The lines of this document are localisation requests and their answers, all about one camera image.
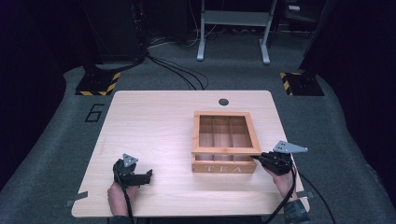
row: wooden box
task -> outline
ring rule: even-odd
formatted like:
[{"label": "wooden box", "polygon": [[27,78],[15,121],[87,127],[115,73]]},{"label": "wooden box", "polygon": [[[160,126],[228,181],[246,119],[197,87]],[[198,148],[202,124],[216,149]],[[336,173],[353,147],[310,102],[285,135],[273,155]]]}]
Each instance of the wooden box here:
[{"label": "wooden box", "polygon": [[252,174],[262,151],[248,112],[195,111],[191,153],[194,173]]}]

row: metal stand leg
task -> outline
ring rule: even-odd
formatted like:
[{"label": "metal stand leg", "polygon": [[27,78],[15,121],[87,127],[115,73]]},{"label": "metal stand leg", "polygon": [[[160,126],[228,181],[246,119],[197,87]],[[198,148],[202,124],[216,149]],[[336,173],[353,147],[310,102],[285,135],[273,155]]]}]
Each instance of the metal stand leg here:
[{"label": "metal stand leg", "polygon": [[274,0],[271,5],[271,10],[268,15],[267,24],[265,26],[264,36],[262,37],[262,39],[260,39],[260,49],[262,50],[262,62],[266,65],[270,64],[270,57],[268,55],[268,49],[266,44],[267,44],[268,34],[270,33],[271,30],[271,23],[274,17],[275,7],[276,7],[276,0]]},{"label": "metal stand leg", "polygon": [[199,41],[197,60],[202,61],[205,53],[205,0],[201,4],[201,39]]}]

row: hand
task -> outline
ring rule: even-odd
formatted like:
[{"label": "hand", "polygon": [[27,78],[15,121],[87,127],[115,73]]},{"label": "hand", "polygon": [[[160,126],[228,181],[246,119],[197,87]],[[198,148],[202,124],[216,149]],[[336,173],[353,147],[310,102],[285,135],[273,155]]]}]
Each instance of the hand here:
[{"label": "hand", "polygon": [[[274,183],[276,184],[276,187],[280,192],[280,196],[282,196],[282,198],[285,198],[289,190],[291,189],[291,186],[293,185],[293,176],[291,174],[291,171],[285,175],[276,175],[274,172],[266,168],[264,168],[264,170],[273,178]],[[297,198],[296,188],[294,188],[294,191],[291,194],[291,197],[289,198],[289,202],[294,201],[296,199],[298,198]]]},{"label": "hand", "polygon": [[[126,192],[129,196],[130,202],[134,201],[134,195],[138,190],[138,186],[128,187]],[[128,217],[128,207],[126,205],[125,197],[121,186],[115,182],[107,190],[107,200],[110,205],[110,211],[113,216]]]}]

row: yellow and black hazard tape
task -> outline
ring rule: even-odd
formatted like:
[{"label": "yellow and black hazard tape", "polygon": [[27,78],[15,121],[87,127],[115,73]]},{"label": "yellow and black hazard tape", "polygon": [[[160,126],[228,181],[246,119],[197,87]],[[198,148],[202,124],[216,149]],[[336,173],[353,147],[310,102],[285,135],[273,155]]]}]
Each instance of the yellow and black hazard tape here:
[{"label": "yellow and black hazard tape", "polygon": [[282,78],[283,82],[283,87],[285,88],[286,94],[287,95],[293,95],[293,92],[291,91],[290,84],[288,80],[286,79],[286,75],[300,75],[301,73],[280,73],[280,78]]},{"label": "yellow and black hazard tape", "polygon": [[117,81],[119,80],[120,73],[114,75],[113,79],[111,80],[110,85],[108,86],[106,91],[76,91],[76,95],[110,95],[113,92],[114,88],[116,88]]}]

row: wooden surface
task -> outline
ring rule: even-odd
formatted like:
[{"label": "wooden surface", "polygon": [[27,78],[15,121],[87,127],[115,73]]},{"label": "wooden surface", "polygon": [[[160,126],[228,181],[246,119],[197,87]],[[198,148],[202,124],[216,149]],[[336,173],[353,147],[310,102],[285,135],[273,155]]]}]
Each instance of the wooden surface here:
[{"label": "wooden surface", "polygon": [[[221,98],[230,103],[220,105]],[[260,165],[246,175],[191,171],[194,111],[249,112],[262,151],[287,140],[269,91],[118,91],[78,191],[88,191],[88,197],[75,202],[72,215],[111,216],[106,191],[122,153],[139,159],[136,174],[153,170],[151,183],[139,189],[132,204],[136,217],[273,213],[281,197]]]}]

